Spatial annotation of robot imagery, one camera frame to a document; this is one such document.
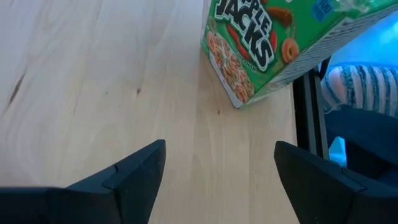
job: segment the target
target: wooden table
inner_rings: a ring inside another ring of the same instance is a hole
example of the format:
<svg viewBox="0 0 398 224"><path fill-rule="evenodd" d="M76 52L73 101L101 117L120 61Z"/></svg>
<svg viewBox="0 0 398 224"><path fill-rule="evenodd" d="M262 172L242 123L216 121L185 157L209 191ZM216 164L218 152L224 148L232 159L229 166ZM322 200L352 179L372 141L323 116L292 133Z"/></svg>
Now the wooden table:
<svg viewBox="0 0 398 224"><path fill-rule="evenodd" d="M297 223L273 160L291 87L232 108L208 1L0 1L0 185L68 186L167 141L151 223Z"/></svg>

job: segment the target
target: cardboard box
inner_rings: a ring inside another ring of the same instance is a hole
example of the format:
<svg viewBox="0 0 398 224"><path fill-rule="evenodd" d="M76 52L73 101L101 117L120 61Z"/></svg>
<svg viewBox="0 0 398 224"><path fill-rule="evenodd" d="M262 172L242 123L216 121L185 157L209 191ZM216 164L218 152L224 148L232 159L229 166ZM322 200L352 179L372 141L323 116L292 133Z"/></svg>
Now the cardboard box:
<svg viewBox="0 0 398 224"><path fill-rule="evenodd" d="M341 2L213 0L202 45L234 107L288 85L398 9L395 0Z"/></svg>

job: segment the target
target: person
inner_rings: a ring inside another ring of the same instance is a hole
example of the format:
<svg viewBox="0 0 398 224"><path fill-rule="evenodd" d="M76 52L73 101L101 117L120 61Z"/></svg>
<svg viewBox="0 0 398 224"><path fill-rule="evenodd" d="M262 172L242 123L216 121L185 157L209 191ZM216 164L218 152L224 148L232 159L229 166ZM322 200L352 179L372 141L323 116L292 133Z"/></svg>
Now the person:
<svg viewBox="0 0 398 224"><path fill-rule="evenodd" d="M345 139L349 169L372 178L398 164L397 68L335 65L321 88L328 145Z"/></svg>

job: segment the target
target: black metal edge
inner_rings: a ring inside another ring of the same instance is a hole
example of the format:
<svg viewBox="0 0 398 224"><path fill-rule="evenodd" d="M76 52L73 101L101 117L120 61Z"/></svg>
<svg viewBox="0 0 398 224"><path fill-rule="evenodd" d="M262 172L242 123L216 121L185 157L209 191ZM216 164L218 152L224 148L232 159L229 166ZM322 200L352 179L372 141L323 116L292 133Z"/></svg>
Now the black metal edge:
<svg viewBox="0 0 398 224"><path fill-rule="evenodd" d="M297 146L324 159L329 153L320 81L329 61L322 62L321 72L316 67L293 82Z"/></svg>

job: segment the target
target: cereal piece illustration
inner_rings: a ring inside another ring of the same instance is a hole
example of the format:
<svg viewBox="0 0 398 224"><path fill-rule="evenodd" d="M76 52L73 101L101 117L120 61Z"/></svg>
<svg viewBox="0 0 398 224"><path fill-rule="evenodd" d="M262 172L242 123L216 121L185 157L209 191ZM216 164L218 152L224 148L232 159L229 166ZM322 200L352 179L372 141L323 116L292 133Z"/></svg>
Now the cereal piece illustration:
<svg viewBox="0 0 398 224"><path fill-rule="evenodd" d="M285 63L290 63L300 55L300 49L293 38L285 39L282 44L282 58Z"/></svg>
<svg viewBox="0 0 398 224"><path fill-rule="evenodd" d="M254 86L229 43L219 34L208 31L206 35L210 52L218 68L236 97L244 103L254 94Z"/></svg>

